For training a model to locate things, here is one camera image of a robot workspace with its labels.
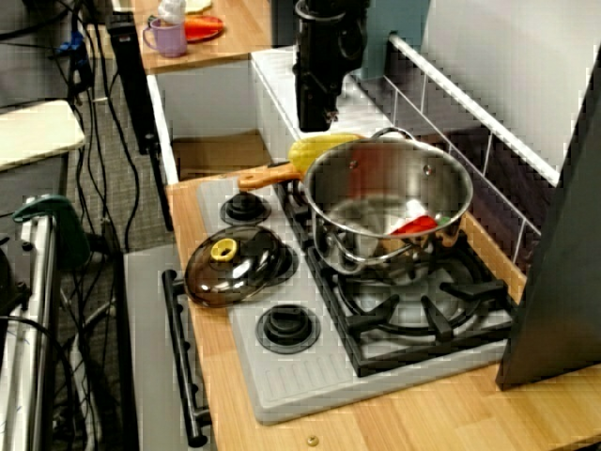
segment cutting board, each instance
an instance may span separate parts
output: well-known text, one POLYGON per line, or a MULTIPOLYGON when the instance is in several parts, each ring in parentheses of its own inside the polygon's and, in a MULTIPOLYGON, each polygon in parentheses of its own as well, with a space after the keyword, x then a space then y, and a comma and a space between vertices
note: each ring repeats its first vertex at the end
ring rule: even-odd
POLYGON ((85 141, 65 101, 0 115, 0 171, 79 148, 85 141))

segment screw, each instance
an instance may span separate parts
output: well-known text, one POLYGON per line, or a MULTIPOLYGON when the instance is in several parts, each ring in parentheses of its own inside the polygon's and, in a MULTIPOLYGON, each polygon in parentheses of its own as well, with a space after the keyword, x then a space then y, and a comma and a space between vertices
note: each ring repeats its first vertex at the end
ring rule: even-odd
POLYGON ((307 444, 309 446, 317 446, 317 445, 319 445, 319 439, 317 438, 316 435, 312 435, 307 439, 307 444))

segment yellow lid knob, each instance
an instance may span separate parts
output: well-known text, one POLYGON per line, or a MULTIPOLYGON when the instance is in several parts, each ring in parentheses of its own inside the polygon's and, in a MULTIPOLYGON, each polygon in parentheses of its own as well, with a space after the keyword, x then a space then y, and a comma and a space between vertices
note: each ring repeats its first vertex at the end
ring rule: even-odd
POLYGON ((231 238, 224 238, 213 244, 210 256, 215 261, 229 261, 236 255, 238 243, 231 238))

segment stainless steel pot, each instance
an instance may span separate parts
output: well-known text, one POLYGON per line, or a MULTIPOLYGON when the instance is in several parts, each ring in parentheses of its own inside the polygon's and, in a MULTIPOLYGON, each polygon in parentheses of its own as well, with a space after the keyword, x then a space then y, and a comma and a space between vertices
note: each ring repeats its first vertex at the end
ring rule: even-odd
POLYGON ((344 274, 393 260, 425 261, 435 238, 454 245, 473 194, 460 162, 397 128, 329 150, 309 167, 303 183, 317 251, 344 274), (408 139, 384 137, 390 132, 408 139), (439 226, 390 235, 394 224, 422 213, 439 226))

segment gas stove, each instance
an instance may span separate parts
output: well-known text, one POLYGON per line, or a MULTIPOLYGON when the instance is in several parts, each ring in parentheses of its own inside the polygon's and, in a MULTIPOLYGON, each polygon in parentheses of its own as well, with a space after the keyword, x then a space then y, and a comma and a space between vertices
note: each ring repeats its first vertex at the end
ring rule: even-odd
POLYGON ((275 424, 498 362, 513 301, 465 237, 427 265, 356 276, 320 260, 300 185, 285 182, 236 197, 237 179, 201 183, 208 234, 250 210, 292 256, 285 277, 228 314, 256 419, 275 424))

